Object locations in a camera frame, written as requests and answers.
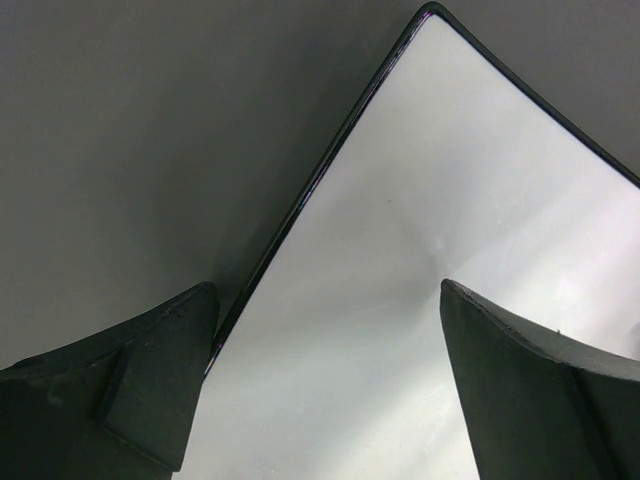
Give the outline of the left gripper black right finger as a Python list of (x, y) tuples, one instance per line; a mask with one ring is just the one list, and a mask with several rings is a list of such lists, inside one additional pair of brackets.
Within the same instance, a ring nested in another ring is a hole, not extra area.
[(638, 478), (638, 361), (450, 279), (440, 318), (480, 478)]

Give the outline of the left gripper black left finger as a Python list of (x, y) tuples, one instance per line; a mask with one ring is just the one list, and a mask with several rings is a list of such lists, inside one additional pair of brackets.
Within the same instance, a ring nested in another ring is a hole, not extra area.
[(219, 314), (202, 282), (1, 372), (4, 479), (169, 479), (183, 464)]

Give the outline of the white square plate black rim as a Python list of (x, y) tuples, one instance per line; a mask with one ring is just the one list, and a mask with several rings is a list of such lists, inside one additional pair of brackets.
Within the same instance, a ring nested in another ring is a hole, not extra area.
[(429, 3), (231, 314), (180, 477), (476, 478), (447, 278), (639, 355), (637, 179)]

